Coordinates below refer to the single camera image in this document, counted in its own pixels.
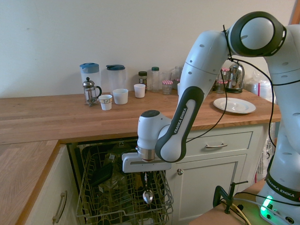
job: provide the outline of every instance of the paper cup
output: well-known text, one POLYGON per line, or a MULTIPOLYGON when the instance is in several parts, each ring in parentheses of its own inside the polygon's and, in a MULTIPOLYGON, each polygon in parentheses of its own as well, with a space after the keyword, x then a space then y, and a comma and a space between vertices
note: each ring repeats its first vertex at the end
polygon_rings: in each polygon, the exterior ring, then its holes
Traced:
POLYGON ((135 84, 134 88, 135 88, 135 97, 136 98, 145 97, 145 88, 146 88, 145 84, 142 84, 142 83, 135 84))
POLYGON ((123 105, 128 102, 128 90, 116 89, 112 91, 115 104, 123 105))
POLYGON ((111 95, 101 95, 98 99, 102 110, 110 110, 112 108, 113 97, 111 95))

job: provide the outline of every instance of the dishwasher rack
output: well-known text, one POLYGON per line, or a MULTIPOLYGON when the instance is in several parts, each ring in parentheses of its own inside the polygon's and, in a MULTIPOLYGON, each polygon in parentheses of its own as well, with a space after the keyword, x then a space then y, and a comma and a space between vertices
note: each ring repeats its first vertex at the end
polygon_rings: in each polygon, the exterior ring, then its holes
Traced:
MULTIPOLYGON (((84 173, 77 203, 76 215, 84 217, 85 225, 164 225, 173 212, 173 197, 167 183, 165 171, 154 172, 150 186, 154 193, 151 204, 142 198, 143 187, 138 187, 140 173, 123 173, 118 171, 118 178, 107 182, 115 184, 114 188, 103 188, 102 185, 90 185, 93 173, 104 164, 105 155, 101 145, 88 146, 84 156, 84 173)), ((117 168, 122 168, 121 157, 117 168)))

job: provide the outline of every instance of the cabinet door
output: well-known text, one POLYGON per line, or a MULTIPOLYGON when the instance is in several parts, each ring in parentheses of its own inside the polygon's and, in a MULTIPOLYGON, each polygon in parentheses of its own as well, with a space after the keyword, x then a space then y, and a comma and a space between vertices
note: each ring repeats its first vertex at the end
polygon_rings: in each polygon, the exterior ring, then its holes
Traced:
POLYGON ((66 147, 62 147, 25 225, 76 225, 77 200, 78 192, 68 151, 66 147), (65 199, 66 204, 61 213, 65 199), (53 217, 57 214, 61 215, 60 220, 53 223, 53 217))
POLYGON ((232 182, 239 182, 245 159, 239 155, 176 164, 172 225, 187 224, 212 209, 216 186, 228 192, 232 182))

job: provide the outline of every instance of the wooden countertop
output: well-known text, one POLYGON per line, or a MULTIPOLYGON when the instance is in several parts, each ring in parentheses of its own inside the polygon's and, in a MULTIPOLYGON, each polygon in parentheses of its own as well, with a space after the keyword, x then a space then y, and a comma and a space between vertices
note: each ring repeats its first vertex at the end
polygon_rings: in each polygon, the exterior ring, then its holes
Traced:
MULTIPOLYGON (((192 130, 209 129, 221 116, 222 110, 213 105, 225 94, 212 93, 203 102, 192 130)), ((268 123, 271 103, 244 90, 241 94, 228 94, 253 103, 256 111, 250 114, 227 112, 217 128, 268 123)), ((0 99, 0 144, 60 140, 60 143, 91 141, 137 136, 139 116, 146 110, 155 109, 172 118, 177 106, 177 91, 172 95, 146 93, 135 98, 129 92, 128 103, 112 103, 109 111, 100 105, 84 105, 83 95, 47 97, 22 97, 0 99)), ((274 109, 273 121, 280 121, 279 107, 274 109)))
MULTIPOLYGON (((257 194, 262 189, 265 184, 264 180, 257 182, 256 184, 248 187, 245 192, 250 192, 252 194, 257 194)), ((255 202, 255 196, 247 194, 237 194, 235 198, 248 199, 255 202)), ((243 212, 247 216, 249 222, 253 225, 270 225, 267 221, 263 220, 259 215, 259 208, 257 205, 237 201, 233 202, 235 205, 242 204, 244 206, 243 212)), ((230 214, 225 214, 225 205, 220 204, 217 207, 211 209, 210 211, 204 213, 197 219, 189 223, 189 225, 244 225, 245 222, 239 218, 235 213, 230 211, 230 214)))
MULTIPOLYGON (((224 94, 207 96, 192 130, 209 129, 222 111, 213 106, 224 94)), ((268 123, 271 103, 248 92, 228 94, 253 103, 250 114, 226 113, 218 128, 268 123)), ((102 111, 100 105, 84 105, 83 95, 22 97, 0 99, 0 221, 23 225, 57 156, 60 143, 137 136, 139 116, 146 110, 159 110, 172 118, 178 101, 171 95, 147 92, 135 98, 129 92, 126 105, 112 103, 102 111)), ((274 107, 273 122, 280 121, 274 107)))
POLYGON ((26 221, 58 154, 58 140, 0 145, 0 221, 26 221))

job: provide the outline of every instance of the white plate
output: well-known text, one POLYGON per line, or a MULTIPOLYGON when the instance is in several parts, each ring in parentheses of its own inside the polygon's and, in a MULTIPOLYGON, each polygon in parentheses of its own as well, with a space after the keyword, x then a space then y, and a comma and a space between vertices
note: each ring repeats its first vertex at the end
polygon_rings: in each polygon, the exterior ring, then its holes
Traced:
MULTIPOLYGON (((214 106, 224 110, 226 98, 218 98, 213 102, 214 106)), ((252 113, 256 110, 255 105, 242 99, 229 97, 227 99, 226 111, 231 113, 252 113)))

